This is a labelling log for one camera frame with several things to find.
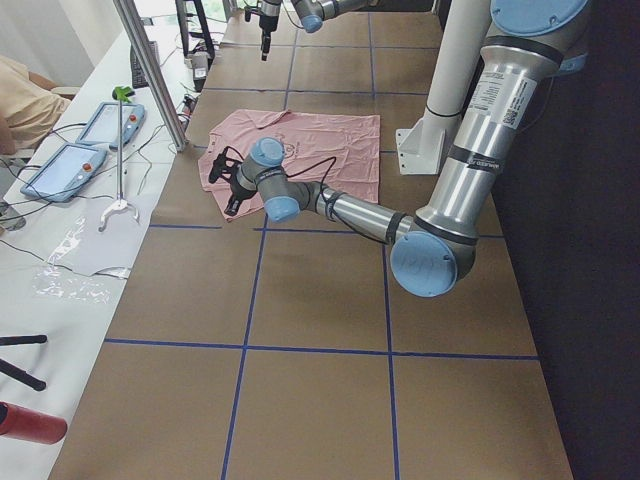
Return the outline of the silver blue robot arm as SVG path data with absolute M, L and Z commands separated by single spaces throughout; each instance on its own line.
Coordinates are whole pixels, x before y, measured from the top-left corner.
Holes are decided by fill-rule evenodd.
M 397 133 L 401 165 L 438 179 L 414 215 L 329 187 L 295 181 L 280 140 L 263 137 L 246 153 L 219 154 L 206 185 L 225 182 L 229 216 L 253 198 L 274 222 L 312 211 L 391 248 L 396 281 L 419 297 L 449 292 L 471 270 L 477 219 L 504 169 L 530 101 L 546 79 L 578 70 L 588 1 L 455 1 L 444 26 L 422 118 Z
M 259 18 L 262 61 L 266 61 L 268 59 L 271 49 L 272 34 L 278 28 L 282 4 L 283 2 L 281 0 L 263 0 L 258 1 L 255 5 L 246 5 L 244 7 L 244 17 L 246 22 L 250 22 L 253 16 L 257 16 Z M 292 1 L 291 4 L 298 15 L 301 28 L 307 33 L 314 33 L 318 31 L 326 21 L 351 11 L 377 6 L 378 1 L 299 0 Z

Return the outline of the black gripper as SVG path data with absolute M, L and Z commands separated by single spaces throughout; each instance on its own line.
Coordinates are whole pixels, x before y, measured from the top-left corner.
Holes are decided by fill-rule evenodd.
M 271 34 L 277 30 L 280 14 L 279 4 L 257 4 L 255 6 L 247 5 L 244 7 L 245 21 L 249 22 L 251 16 L 259 17 L 259 27 L 261 29 L 261 60 L 267 61 L 270 52 Z
M 224 147 L 212 164 L 208 175 L 208 182 L 215 184 L 219 180 L 224 180 L 231 186 L 234 192 L 244 190 L 238 178 L 242 163 L 241 154 L 237 149 L 231 146 Z M 246 195 L 232 193 L 224 209 L 224 214 L 227 216 L 236 216 L 246 200 L 249 200 L 249 197 Z

